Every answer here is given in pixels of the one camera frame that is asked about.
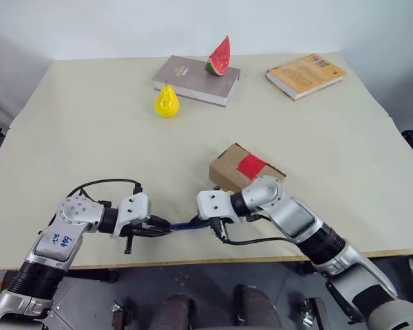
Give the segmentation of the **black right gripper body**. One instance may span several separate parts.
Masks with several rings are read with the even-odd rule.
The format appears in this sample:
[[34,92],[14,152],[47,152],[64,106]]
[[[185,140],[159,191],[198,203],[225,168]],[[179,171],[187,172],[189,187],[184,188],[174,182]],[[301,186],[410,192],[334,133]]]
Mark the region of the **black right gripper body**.
[[214,235],[221,241],[230,241],[229,234],[226,228],[227,224],[233,224],[230,218],[214,217],[209,219],[209,226]]

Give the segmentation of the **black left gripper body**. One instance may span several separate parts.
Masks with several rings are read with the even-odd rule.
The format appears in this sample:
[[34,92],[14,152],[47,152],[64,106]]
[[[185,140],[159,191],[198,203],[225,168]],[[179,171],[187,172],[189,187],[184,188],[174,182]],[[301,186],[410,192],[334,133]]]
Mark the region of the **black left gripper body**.
[[134,236],[154,238],[159,236],[159,228],[157,227],[159,220],[157,217],[151,217],[149,220],[139,224],[124,225],[120,231],[120,237],[126,238],[124,254],[131,254]]

